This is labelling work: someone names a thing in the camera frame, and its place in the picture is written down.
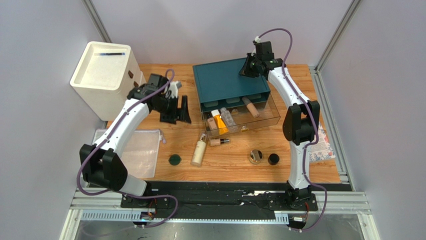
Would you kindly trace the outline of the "orange tube white cap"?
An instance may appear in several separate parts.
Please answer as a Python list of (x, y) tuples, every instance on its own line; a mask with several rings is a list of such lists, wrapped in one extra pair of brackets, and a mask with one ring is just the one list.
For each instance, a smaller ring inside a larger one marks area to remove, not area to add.
[(218, 109), (212, 110), (211, 115), (215, 120), (219, 134), (220, 135), (227, 134), (229, 132), (229, 129), (228, 129), (227, 125), (225, 124), (225, 122), (223, 121), (222, 116), (220, 114), (220, 111)]

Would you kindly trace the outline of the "rose gold foundation bottle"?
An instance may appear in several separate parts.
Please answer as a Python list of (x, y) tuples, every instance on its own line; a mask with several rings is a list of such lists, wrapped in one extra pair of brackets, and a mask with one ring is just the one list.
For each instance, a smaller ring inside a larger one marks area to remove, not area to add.
[(218, 129), (218, 126), (216, 124), (215, 118), (214, 117), (210, 117), (207, 119), (207, 123), (208, 123), (208, 127), (210, 131), (214, 131)]

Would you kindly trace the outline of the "clear acrylic drawer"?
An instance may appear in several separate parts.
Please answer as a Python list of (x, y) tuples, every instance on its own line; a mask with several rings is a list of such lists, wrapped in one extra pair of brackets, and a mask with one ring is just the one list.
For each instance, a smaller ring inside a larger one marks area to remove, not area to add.
[[(260, 113), (260, 116), (257, 118), (254, 118), (251, 115), (243, 101), (240, 101), (240, 103), (236, 106), (226, 108), (230, 111), (234, 121), (238, 126), (238, 131), (236, 133), (273, 126), (279, 122), (281, 116), (271, 96), (267, 98), (262, 96), (255, 99), (253, 97), (249, 97), (249, 99)], [(201, 117), (206, 128), (207, 136), (210, 138), (218, 138), (220, 136), (236, 134), (229, 131), (226, 134), (220, 135), (218, 129), (211, 131), (207, 123), (207, 119), (213, 117), (211, 111), (202, 109)]]

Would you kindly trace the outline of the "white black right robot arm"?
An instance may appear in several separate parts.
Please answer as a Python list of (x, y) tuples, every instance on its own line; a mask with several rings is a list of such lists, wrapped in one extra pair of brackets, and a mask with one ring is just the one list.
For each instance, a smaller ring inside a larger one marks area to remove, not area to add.
[(287, 112), (282, 125), (290, 145), (291, 166), (287, 181), (287, 202), (294, 204), (311, 198), (308, 151), (318, 141), (320, 104), (311, 101), (296, 85), (284, 61), (275, 58), (270, 41), (254, 40), (254, 51), (247, 54), (239, 72), (244, 77), (266, 77), (281, 98)]

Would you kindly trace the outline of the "cream lotion bottle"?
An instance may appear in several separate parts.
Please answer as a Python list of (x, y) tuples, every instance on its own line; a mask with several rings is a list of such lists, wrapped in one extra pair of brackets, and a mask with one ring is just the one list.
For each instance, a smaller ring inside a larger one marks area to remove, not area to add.
[(198, 141), (196, 142), (192, 160), (190, 162), (191, 165), (196, 167), (200, 167), (202, 165), (205, 149), (207, 146), (206, 139), (207, 134), (205, 132), (202, 132), (198, 137)]

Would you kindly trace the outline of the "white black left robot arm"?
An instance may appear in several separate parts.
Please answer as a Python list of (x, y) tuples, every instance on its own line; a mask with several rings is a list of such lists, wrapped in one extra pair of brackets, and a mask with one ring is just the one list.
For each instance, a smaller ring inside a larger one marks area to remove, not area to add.
[(178, 121), (190, 124), (188, 97), (179, 96), (180, 81), (167, 75), (152, 73), (148, 81), (131, 89), (124, 107), (107, 131), (93, 144), (79, 150), (81, 166), (76, 182), (81, 180), (102, 187), (103, 192), (121, 193), (132, 198), (144, 198), (149, 184), (131, 175), (121, 157), (139, 124), (152, 112), (160, 114), (163, 123)]

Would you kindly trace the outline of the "clear bottle blue liquid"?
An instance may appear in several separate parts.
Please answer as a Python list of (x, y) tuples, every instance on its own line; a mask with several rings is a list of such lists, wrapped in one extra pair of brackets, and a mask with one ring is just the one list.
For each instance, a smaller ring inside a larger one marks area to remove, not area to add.
[(232, 117), (232, 114), (229, 110), (227, 110), (225, 107), (222, 107), (220, 109), (221, 118), (225, 122), (228, 130), (230, 133), (236, 133), (238, 131), (238, 125), (235, 122), (234, 118)]

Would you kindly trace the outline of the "pink foundation tube silver cap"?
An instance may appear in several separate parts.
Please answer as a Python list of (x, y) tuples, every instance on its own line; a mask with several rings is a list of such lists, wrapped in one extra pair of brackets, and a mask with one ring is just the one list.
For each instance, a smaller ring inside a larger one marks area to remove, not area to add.
[(257, 108), (255, 107), (255, 105), (251, 102), (251, 100), (244, 96), (241, 98), (243, 103), (245, 104), (246, 108), (248, 109), (248, 111), (250, 112), (250, 114), (254, 117), (254, 118), (258, 118), (260, 116), (259, 111), (257, 110)]

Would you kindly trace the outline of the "beige foundation bottle black cap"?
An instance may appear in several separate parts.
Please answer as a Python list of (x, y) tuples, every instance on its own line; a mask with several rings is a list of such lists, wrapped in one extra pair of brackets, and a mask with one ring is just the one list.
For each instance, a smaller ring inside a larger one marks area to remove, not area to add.
[(230, 143), (230, 139), (228, 138), (211, 138), (209, 140), (209, 145), (211, 147), (216, 147), (216, 146), (220, 146), (223, 144), (229, 144)]

